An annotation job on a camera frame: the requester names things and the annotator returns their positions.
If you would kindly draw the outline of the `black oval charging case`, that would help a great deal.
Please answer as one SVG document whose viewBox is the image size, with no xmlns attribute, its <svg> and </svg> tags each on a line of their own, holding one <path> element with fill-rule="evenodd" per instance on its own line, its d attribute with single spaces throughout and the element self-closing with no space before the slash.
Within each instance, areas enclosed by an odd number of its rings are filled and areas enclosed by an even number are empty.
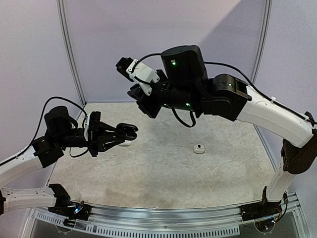
<svg viewBox="0 0 317 238">
<path fill-rule="evenodd" d="M 133 141 L 137 138 L 138 127 L 132 124 L 119 123 L 115 129 L 115 136 L 121 140 Z"/>
</svg>

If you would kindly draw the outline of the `white oval charging case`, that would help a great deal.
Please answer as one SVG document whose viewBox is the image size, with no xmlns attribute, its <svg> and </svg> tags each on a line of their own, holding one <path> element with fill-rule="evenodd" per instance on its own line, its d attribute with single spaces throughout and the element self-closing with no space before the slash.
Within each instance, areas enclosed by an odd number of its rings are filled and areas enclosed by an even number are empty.
<svg viewBox="0 0 317 238">
<path fill-rule="evenodd" d="M 124 141 L 122 143 L 120 143 L 119 146 L 122 146 L 122 147 L 127 147 L 127 146 L 131 146 L 132 142 L 131 141 Z"/>
</svg>

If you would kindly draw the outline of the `white square charging case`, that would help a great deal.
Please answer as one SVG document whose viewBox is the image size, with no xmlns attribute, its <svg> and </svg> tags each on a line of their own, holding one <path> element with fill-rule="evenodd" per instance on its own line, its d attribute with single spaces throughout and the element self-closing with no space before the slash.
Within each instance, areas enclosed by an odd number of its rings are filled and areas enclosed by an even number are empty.
<svg viewBox="0 0 317 238">
<path fill-rule="evenodd" d="M 203 153 L 205 153 L 204 145 L 201 145 L 201 144 L 195 145 L 194 148 L 193 148 L 193 152 L 195 154 L 203 154 Z"/>
</svg>

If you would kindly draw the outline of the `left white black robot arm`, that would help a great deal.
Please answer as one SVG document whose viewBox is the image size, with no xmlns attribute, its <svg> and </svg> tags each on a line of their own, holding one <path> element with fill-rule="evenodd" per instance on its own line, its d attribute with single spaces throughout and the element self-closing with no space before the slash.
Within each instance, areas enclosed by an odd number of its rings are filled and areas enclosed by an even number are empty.
<svg viewBox="0 0 317 238">
<path fill-rule="evenodd" d="M 43 188 L 9 189 L 7 184 L 32 171 L 44 169 L 63 157 L 66 148 L 87 148 L 91 156 L 137 137 L 138 128 L 119 123 L 116 127 L 101 121 L 100 112 L 87 116 L 86 125 L 79 128 L 66 106 L 51 109 L 44 116 L 46 133 L 0 164 L 0 212 L 33 207 L 47 207 L 52 213 L 71 220 L 88 220 L 92 207 L 85 202 L 73 202 L 58 183 Z"/>
</svg>

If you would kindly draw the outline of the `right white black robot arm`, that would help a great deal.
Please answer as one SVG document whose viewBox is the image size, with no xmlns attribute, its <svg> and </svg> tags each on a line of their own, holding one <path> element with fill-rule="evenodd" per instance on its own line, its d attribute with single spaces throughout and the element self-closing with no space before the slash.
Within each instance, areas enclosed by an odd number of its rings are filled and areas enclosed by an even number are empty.
<svg viewBox="0 0 317 238">
<path fill-rule="evenodd" d="M 316 158 L 317 130 L 312 116 L 266 96 L 246 76 L 208 78 L 206 62 L 196 45 L 173 47 L 159 56 L 163 70 L 150 68 L 142 59 L 122 58 L 116 64 L 118 72 L 134 83 L 128 95 L 149 117 L 155 118 L 162 107 L 173 112 L 186 110 L 191 120 L 200 115 L 220 116 L 263 127 L 283 138 L 280 167 L 256 206 L 260 216 L 267 216 L 294 177 Z"/>
</svg>

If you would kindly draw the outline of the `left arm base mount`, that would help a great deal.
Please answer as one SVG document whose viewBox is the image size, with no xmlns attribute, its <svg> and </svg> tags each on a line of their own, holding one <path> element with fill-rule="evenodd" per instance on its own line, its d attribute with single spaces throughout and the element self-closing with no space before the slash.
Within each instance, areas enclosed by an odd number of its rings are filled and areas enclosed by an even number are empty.
<svg viewBox="0 0 317 238">
<path fill-rule="evenodd" d="M 57 200 L 53 207 L 49 207 L 48 211 L 58 215 L 67 217 L 70 220 L 87 221 L 90 217 L 92 206 L 84 201 L 73 202 L 69 199 Z"/>
</svg>

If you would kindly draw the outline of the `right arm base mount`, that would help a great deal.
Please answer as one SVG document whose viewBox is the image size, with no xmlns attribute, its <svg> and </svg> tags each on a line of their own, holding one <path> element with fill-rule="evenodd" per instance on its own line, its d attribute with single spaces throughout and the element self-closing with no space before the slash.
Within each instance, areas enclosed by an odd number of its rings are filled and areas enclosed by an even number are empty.
<svg viewBox="0 0 317 238">
<path fill-rule="evenodd" d="M 256 220 L 270 217 L 282 211 L 281 201 L 279 202 L 255 202 L 239 206 L 242 221 Z"/>
</svg>

